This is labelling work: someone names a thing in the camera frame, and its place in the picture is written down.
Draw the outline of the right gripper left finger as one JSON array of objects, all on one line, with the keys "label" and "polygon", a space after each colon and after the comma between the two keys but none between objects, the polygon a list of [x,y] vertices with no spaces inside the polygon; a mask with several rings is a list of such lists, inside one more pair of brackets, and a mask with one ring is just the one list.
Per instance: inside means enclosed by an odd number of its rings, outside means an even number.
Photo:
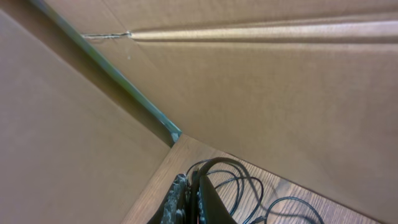
[{"label": "right gripper left finger", "polygon": [[187,222],[187,205],[190,184],[185,174],[175,176],[159,208],[147,224],[184,224]]}]

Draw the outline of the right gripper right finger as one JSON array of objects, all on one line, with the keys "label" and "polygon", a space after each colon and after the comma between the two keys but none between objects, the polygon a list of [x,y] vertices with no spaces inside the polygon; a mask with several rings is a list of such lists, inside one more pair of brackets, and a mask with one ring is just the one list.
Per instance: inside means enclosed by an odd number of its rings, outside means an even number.
[{"label": "right gripper right finger", "polygon": [[200,177],[197,199],[199,224],[237,224],[207,176]]}]

